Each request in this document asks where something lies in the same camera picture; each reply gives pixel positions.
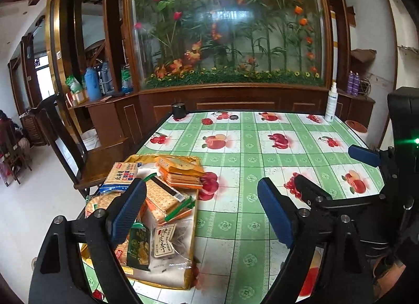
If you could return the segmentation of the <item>person's right hand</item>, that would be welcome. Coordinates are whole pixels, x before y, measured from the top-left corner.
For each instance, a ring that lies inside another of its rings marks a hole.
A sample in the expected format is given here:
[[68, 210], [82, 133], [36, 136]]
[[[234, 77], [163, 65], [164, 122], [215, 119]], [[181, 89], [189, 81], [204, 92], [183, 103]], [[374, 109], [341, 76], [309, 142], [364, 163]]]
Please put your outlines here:
[[379, 258], [373, 267], [373, 293], [378, 300], [393, 288], [406, 265], [398, 260], [393, 254], [387, 254]]

